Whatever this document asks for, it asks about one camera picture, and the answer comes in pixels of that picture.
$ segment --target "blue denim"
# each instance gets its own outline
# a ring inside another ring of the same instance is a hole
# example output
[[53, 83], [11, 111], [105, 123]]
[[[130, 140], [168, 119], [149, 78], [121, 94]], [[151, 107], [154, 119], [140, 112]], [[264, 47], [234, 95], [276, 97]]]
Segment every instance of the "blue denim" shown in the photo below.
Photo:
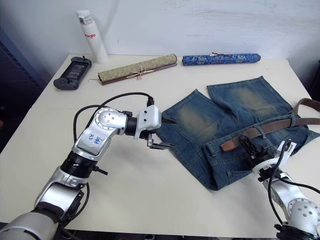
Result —
[[[211, 99], [198, 90], [167, 109], [165, 114], [177, 124], [163, 124], [157, 135], [176, 144], [171, 151], [205, 187], [219, 190], [251, 173], [247, 154], [242, 146], [223, 151], [221, 145], [247, 128], [288, 118], [292, 107], [268, 84], [259, 78], [207, 86]], [[303, 145], [320, 134], [307, 126], [291, 126], [252, 141], [260, 149], [267, 144], [275, 153], [280, 143], [291, 139], [295, 154]]]

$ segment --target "white wall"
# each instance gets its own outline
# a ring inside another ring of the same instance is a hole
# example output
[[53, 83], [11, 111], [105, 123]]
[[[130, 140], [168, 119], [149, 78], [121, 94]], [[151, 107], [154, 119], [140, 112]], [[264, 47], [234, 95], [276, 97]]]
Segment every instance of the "white wall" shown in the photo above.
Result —
[[110, 54], [259, 53], [306, 84], [320, 59], [319, 0], [1, 0], [0, 24], [49, 80], [89, 53], [76, 10], [90, 9]]

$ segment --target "white table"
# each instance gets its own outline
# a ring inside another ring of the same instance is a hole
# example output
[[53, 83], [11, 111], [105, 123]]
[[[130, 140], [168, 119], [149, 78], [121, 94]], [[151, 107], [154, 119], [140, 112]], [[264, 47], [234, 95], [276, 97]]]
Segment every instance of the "white table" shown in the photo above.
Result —
[[[287, 60], [262, 59], [258, 63], [178, 66], [135, 78], [101, 85], [97, 72], [151, 59], [151, 56], [110, 56], [106, 65], [93, 64], [75, 91], [53, 86], [70, 63], [71, 54], [0, 155], [0, 221], [9, 222], [31, 211], [36, 196], [73, 145], [72, 123], [81, 107], [100, 104], [127, 92], [145, 92], [161, 111], [194, 89], [207, 97], [206, 85], [264, 76], [295, 106], [309, 97]], [[127, 96], [110, 104], [134, 114], [145, 107], [143, 96]], [[82, 113], [78, 134], [92, 111]], [[320, 117], [301, 106], [302, 117]], [[320, 126], [310, 129], [320, 132]], [[87, 207], [68, 227], [79, 230], [216, 237], [274, 237], [277, 219], [267, 191], [249, 176], [219, 190], [204, 188], [168, 150], [149, 149], [144, 140], [115, 136], [98, 166], [108, 176], [93, 172]], [[319, 188], [320, 138], [313, 140], [282, 167], [299, 183]], [[304, 190], [320, 204], [320, 196]]]

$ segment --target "jeans pocket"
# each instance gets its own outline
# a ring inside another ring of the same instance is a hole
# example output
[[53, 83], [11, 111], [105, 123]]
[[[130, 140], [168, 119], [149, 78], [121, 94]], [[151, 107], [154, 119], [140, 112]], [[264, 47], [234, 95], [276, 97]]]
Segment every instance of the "jeans pocket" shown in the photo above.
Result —
[[238, 180], [244, 178], [245, 176], [249, 175], [251, 172], [252, 172], [251, 170], [244, 170], [244, 171], [227, 170], [226, 174], [227, 174], [228, 179], [229, 179], [229, 184], [232, 184], [235, 181], [238, 181]]

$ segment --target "bottle label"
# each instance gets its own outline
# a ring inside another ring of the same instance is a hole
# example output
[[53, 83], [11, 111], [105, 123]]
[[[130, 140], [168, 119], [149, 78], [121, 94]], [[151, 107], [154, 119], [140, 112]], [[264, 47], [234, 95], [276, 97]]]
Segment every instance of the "bottle label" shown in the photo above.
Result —
[[94, 38], [96, 35], [95, 34], [84, 34], [87, 38]]

